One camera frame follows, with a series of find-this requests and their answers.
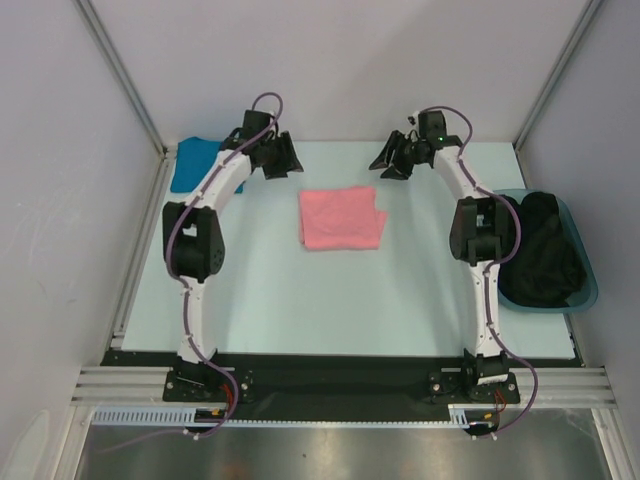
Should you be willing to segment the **pink t shirt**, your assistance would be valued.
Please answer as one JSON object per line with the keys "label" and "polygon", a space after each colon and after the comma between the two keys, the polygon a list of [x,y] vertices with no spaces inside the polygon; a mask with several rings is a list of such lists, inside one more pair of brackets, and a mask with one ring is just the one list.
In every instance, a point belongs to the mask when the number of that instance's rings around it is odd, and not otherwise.
{"label": "pink t shirt", "polygon": [[299,239],[310,251],[377,250],[388,218],[371,186],[299,192]]}

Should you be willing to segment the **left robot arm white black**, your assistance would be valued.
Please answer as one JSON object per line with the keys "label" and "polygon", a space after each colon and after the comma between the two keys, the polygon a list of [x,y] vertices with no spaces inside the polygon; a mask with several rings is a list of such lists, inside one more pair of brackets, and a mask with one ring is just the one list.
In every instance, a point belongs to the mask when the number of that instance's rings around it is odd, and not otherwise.
{"label": "left robot arm white black", "polygon": [[255,108],[222,142],[210,170],[182,201],[162,210],[163,255],[169,276],[182,286],[182,340],[178,357],[191,364],[214,355],[216,344],[205,333],[204,292],[224,263],[226,247],[220,225],[236,190],[261,169],[267,179],[300,173],[303,167],[291,135],[279,129],[280,115]]}

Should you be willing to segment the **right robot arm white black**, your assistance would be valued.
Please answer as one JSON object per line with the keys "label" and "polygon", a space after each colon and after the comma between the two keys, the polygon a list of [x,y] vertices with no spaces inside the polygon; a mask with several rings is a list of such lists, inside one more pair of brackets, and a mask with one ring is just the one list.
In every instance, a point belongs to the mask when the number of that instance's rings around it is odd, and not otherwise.
{"label": "right robot arm white black", "polygon": [[466,266],[471,345],[464,350],[460,374],[463,393],[484,401],[497,387],[514,388],[509,378],[509,352],[499,326],[498,277],[502,264],[511,260],[521,240],[521,227],[513,207],[486,187],[465,160],[473,129],[465,139],[447,130],[445,113],[459,112],[434,106],[408,118],[412,130],[394,130],[369,165],[383,179],[407,180],[414,167],[426,164],[449,188],[456,200],[449,233],[453,258]]}

